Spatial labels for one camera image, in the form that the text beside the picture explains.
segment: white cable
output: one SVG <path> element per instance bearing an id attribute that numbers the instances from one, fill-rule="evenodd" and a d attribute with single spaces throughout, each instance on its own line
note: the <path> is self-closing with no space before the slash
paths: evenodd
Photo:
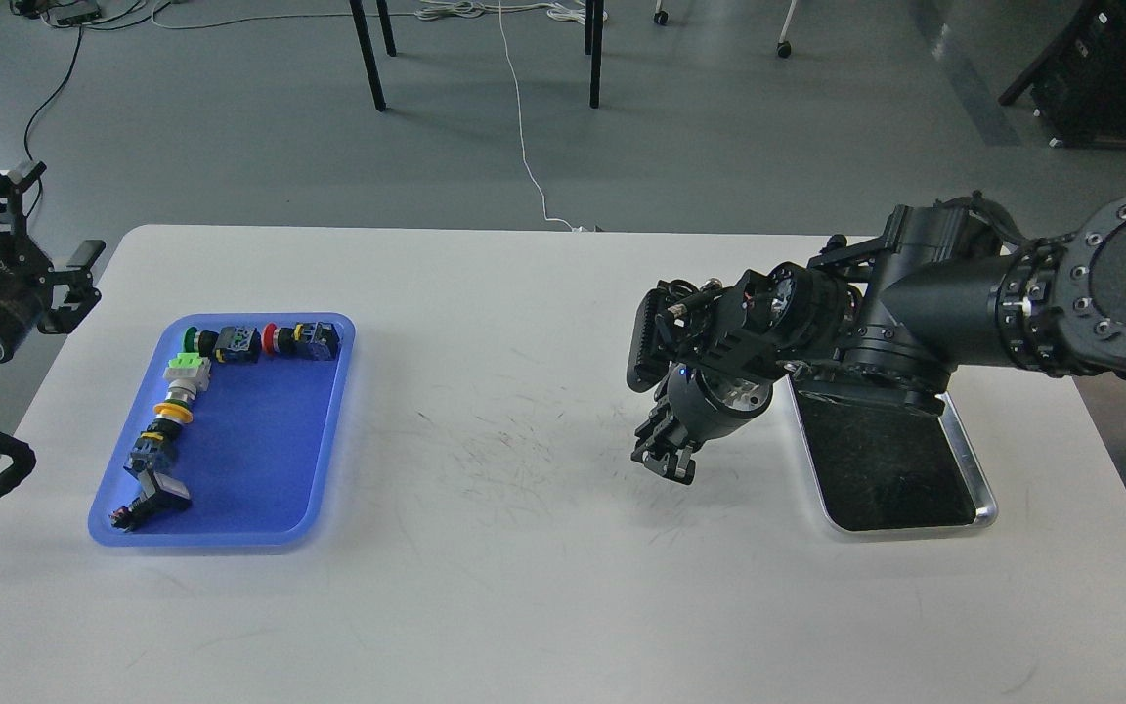
<path id="1" fill-rule="evenodd" d="M 533 186 L 537 187 L 537 193 L 542 195 L 542 217 L 548 223 L 563 223 L 566 224 L 569 231 L 580 232 L 580 229 L 572 226 L 572 223 L 566 222 L 563 219 L 552 219 L 549 212 L 545 208 L 545 190 L 542 189 L 542 184 L 537 182 L 537 178 L 533 175 L 533 167 L 528 166 L 528 146 L 524 143 L 524 103 L 519 97 L 519 77 L 515 74 L 515 63 L 510 62 L 510 45 L 507 44 L 507 30 L 501 24 L 501 0 L 498 0 L 498 32 L 501 33 L 501 48 L 503 53 L 507 54 L 507 65 L 510 66 L 510 80 L 515 81 L 515 115 L 519 119 L 519 158 L 524 161 L 524 170 L 528 172 L 529 180 L 533 181 Z"/>
<path id="2" fill-rule="evenodd" d="M 415 17 L 426 23 L 439 18 L 479 18 L 486 12 L 495 12 L 498 17 L 509 12 L 526 12 L 529 10 L 545 10 L 545 16 L 558 23 L 584 24 L 584 1 L 575 0 L 581 9 L 569 8 L 563 3 L 522 3 L 503 5 L 498 0 L 497 6 L 485 3 L 450 3 L 446 0 L 419 0 L 426 8 L 415 10 Z"/>

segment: cable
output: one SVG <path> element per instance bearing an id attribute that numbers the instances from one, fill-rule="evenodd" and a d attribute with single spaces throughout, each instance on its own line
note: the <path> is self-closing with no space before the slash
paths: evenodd
<path id="1" fill-rule="evenodd" d="M 144 23 L 151 21 L 151 18 L 155 17 L 157 14 L 162 12 L 162 9 L 167 8 L 167 6 L 169 6 L 169 5 L 171 5 L 171 0 L 164 0 L 164 1 L 162 1 L 162 3 L 158 5 L 157 8 L 153 8 L 151 10 L 151 12 L 149 12 L 146 15 L 143 15 L 142 18 L 134 19 L 134 21 L 131 21 L 131 23 L 126 24 L 126 26 L 91 26 L 89 28 L 90 28 L 90 30 L 93 30 L 93 32 L 117 32 L 117 30 L 122 30 L 122 28 L 129 28 L 131 26 L 140 26 L 140 24 L 144 24 Z"/>
<path id="2" fill-rule="evenodd" d="M 498 17 L 509 12 L 526 12 L 529 10 L 545 10 L 545 16 L 554 19 L 558 23 L 578 23 L 584 24 L 584 3 L 582 0 L 575 0 L 577 5 L 581 6 L 580 10 L 568 8 L 563 3 L 525 3 L 525 5 L 503 5 L 501 0 L 498 1 L 498 6 L 489 6 L 485 3 L 448 3 L 446 0 L 419 0 L 421 3 L 428 5 L 426 8 L 420 8 L 415 10 L 414 15 L 420 18 L 421 21 L 430 23 L 434 19 L 441 18 L 479 18 L 486 12 L 497 12 Z"/>
<path id="3" fill-rule="evenodd" d="M 37 115 L 45 110 L 46 106 L 57 97 L 59 92 L 63 90 L 63 87 L 68 84 L 68 81 L 72 78 L 72 69 L 77 68 L 77 56 L 81 53 L 81 41 L 86 38 L 86 28 L 78 27 L 77 30 L 77 47 L 72 50 L 72 60 L 68 62 L 68 72 L 63 74 L 63 80 L 59 81 L 59 87 L 55 88 L 51 95 L 37 106 L 33 115 L 28 116 L 28 124 L 24 125 L 24 152 L 28 157 L 28 160 L 33 159 L 33 149 L 28 148 L 28 133 L 33 132 L 33 123 L 37 119 Z M 37 179 L 37 196 L 33 199 L 33 205 L 28 205 L 28 212 L 24 214 L 24 217 L 28 219 L 28 215 L 33 215 L 33 211 L 36 208 L 37 204 L 41 204 L 41 193 L 43 193 L 43 186 L 41 186 L 41 178 Z"/>
<path id="4" fill-rule="evenodd" d="M 515 63 L 510 62 L 510 45 L 507 43 L 507 28 L 501 24 L 501 0 L 498 0 L 498 32 L 501 33 L 501 48 L 507 54 L 507 65 L 510 66 L 510 79 L 515 81 L 515 115 L 519 119 L 519 158 L 524 161 L 524 170 L 528 172 L 528 178 L 531 179 L 533 186 L 537 187 L 537 193 L 542 195 L 542 217 L 548 223 L 563 223 L 566 224 L 569 231 L 577 232 L 577 228 L 572 226 L 572 223 L 566 222 L 563 219 L 552 219 L 549 212 L 545 208 L 545 191 L 542 189 L 542 184 L 537 182 L 537 178 L 533 175 L 533 167 L 528 166 L 528 146 L 524 143 L 524 103 L 519 97 L 519 77 L 515 74 Z"/>
<path id="5" fill-rule="evenodd" d="M 41 17 L 43 18 L 41 21 L 46 23 L 46 26 L 48 26 L 51 28 L 80 28 L 80 27 L 84 27 L 84 28 L 97 28 L 98 32 L 115 32 L 115 30 L 117 30 L 117 28 L 125 28 L 125 27 L 131 27 L 131 26 L 138 26 L 138 24 L 142 24 L 142 23 L 146 21 L 146 19 L 149 19 L 149 17 L 140 18 L 135 23 L 126 24 L 126 26 L 113 26 L 113 27 L 102 27 L 102 26 L 106 26 L 107 24 L 111 24 L 114 21 L 119 21 L 119 19 L 126 18 L 131 14 L 140 12 L 140 11 L 146 9 L 148 6 L 149 6 L 149 3 L 151 3 L 151 0 L 134 0 L 133 3 L 129 5 L 129 8 L 126 9 L 126 10 L 124 10 L 119 15 L 113 15 L 113 17 L 110 17 L 110 18 L 95 18 L 95 19 L 89 19 L 89 21 L 70 24 L 70 26 L 57 26 L 56 24 L 51 23 L 50 21 L 50 10 L 54 10 L 54 8 L 63 8 L 64 6 L 72 5 L 72 3 L 66 3 L 66 5 L 51 5 L 48 8 L 46 8 L 46 10 L 44 10 L 43 15 L 41 15 Z"/>
<path id="6" fill-rule="evenodd" d="M 214 28 L 218 26 L 235 26 L 240 23 L 253 23 L 258 19 L 297 19 L 297 18 L 349 18 L 350 12 L 310 12 L 310 14 L 296 14 L 296 15 L 256 15 L 253 18 L 236 18 L 236 19 L 224 19 L 224 21 L 205 24 L 205 26 L 164 26 L 160 24 L 157 19 L 158 15 L 162 9 L 167 8 L 170 1 L 158 6 L 158 8 L 151 11 L 151 24 L 159 28 L 173 28 L 173 30 L 184 30 L 184 28 Z M 367 15 L 369 18 L 379 17 L 379 15 Z M 411 16 L 411 12 L 390 12 L 392 18 L 406 18 Z"/>

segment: black robotic arm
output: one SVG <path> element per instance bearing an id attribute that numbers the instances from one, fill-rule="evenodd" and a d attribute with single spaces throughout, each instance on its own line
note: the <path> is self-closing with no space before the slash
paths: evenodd
<path id="1" fill-rule="evenodd" d="M 959 365 L 1126 380 L 1126 197 L 1049 238 L 980 193 L 899 205 L 881 237 L 835 235 L 805 267 L 660 282 L 626 371 L 656 387 L 632 458 L 689 484 L 692 452 L 767 410 L 786 374 L 819 400 L 936 416 Z"/>

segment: black table leg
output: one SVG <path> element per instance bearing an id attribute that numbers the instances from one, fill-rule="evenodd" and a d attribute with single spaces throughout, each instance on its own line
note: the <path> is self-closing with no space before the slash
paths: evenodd
<path id="1" fill-rule="evenodd" d="M 381 74 L 376 71 L 376 56 L 372 53 L 372 36 L 367 34 L 363 0 L 350 0 L 350 14 L 354 15 L 354 32 L 359 33 L 359 50 L 363 52 L 363 65 L 367 68 L 367 84 L 372 86 L 372 101 L 376 104 L 376 110 L 384 113 L 385 93 L 381 90 Z"/>
<path id="2" fill-rule="evenodd" d="M 589 18 L 593 17 L 595 0 L 584 0 L 584 55 L 593 53 L 593 26 Z"/>
<path id="3" fill-rule="evenodd" d="M 381 35 L 385 37 L 385 54 L 397 55 L 397 46 L 394 45 L 394 27 L 388 26 L 388 7 L 385 0 L 376 0 L 376 12 L 381 14 Z"/>
<path id="4" fill-rule="evenodd" d="M 593 30 L 593 72 L 589 75 L 589 106 L 598 107 L 598 90 L 602 88 L 602 17 L 606 0 L 589 0 L 593 14 L 587 14 L 584 26 Z"/>

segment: black cable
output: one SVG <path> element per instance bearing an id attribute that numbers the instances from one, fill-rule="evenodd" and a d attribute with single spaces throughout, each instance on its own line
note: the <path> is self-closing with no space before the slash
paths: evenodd
<path id="1" fill-rule="evenodd" d="M 45 100 L 43 100 L 43 103 L 41 104 L 41 106 L 37 106 L 36 110 L 33 112 L 33 115 L 28 116 L 28 124 L 26 124 L 26 126 L 24 126 L 24 152 L 26 153 L 26 155 L 28 157 L 28 160 L 30 160 L 30 161 L 34 160 L 34 159 L 33 159 L 33 149 L 28 148 L 28 133 L 33 132 L 33 123 L 37 119 L 37 115 L 41 115 L 41 112 L 45 110 L 46 106 L 50 106 L 50 103 L 53 101 L 53 99 L 57 97 L 59 92 L 61 92 L 62 89 L 65 88 L 65 86 L 68 84 L 68 81 L 71 80 L 71 78 L 72 78 L 72 69 L 77 68 L 77 56 L 80 55 L 80 53 L 81 53 L 81 41 L 84 39 L 84 38 L 86 38 L 86 28 L 84 27 L 78 27 L 78 30 L 77 30 L 77 47 L 72 50 L 72 60 L 71 60 L 71 62 L 68 62 L 68 72 L 65 72 L 65 74 L 63 74 L 63 80 L 59 81 L 59 87 L 55 88 L 55 90 Z M 34 208 L 36 208 L 37 204 L 41 204 L 41 191 L 42 190 L 43 190 L 43 187 L 41 186 L 41 178 L 39 178 L 39 179 L 37 179 L 37 196 L 33 199 L 33 205 L 28 206 L 28 213 L 26 213 L 26 215 L 24 215 L 24 217 L 27 219 L 28 215 L 32 215 L 33 211 L 34 211 Z"/>
<path id="2" fill-rule="evenodd" d="M 168 0 L 166 3 L 160 5 L 160 6 L 158 6 L 158 8 L 155 8 L 153 10 L 146 12 L 146 15 L 144 15 L 143 18 L 137 18 L 137 19 L 134 19 L 134 21 L 131 21 L 131 23 L 126 24 L 126 26 L 89 26 L 89 30 L 90 32 L 116 32 L 116 30 L 122 30 L 122 28 L 129 28 L 131 26 L 138 26 L 138 24 L 151 21 L 151 17 L 153 17 L 153 15 L 160 14 L 161 10 L 164 9 L 164 8 L 167 8 L 167 6 L 169 6 L 169 5 L 171 5 L 171 0 Z"/>
<path id="3" fill-rule="evenodd" d="M 937 205 L 945 208 L 966 206 L 973 214 L 978 215 L 980 219 L 989 223 L 989 228 L 993 229 L 993 233 L 995 233 L 999 240 L 1004 241 L 1004 243 L 1010 244 L 1015 249 L 1019 249 L 1019 247 L 1029 242 L 1028 237 L 1019 231 L 1019 226 L 1016 226 L 1015 219 L 1011 217 L 1009 211 L 1001 204 L 989 200 L 978 190 L 973 191 L 971 196 L 954 197 L 944 204 L 941 200 L 937 200 Z"/>

